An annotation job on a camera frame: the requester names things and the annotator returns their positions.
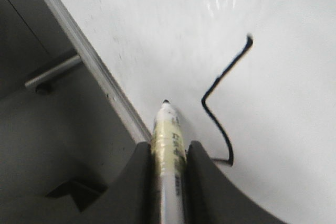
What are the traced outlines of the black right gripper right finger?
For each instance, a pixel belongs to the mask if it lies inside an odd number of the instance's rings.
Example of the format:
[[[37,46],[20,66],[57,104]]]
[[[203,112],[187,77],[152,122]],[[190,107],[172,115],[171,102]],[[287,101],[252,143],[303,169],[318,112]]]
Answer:
[[[190,223],[283,223],[230,182],[198,141],[188,148],[186,190]]]

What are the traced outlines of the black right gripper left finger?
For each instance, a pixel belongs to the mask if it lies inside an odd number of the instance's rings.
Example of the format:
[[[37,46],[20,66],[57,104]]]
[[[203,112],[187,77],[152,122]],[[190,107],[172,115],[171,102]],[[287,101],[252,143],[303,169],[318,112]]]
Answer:
[[[150,223],[150,146],[136,145],[110,185],[72,179],[45,197],[22,197],[1,206],[1,223]]]

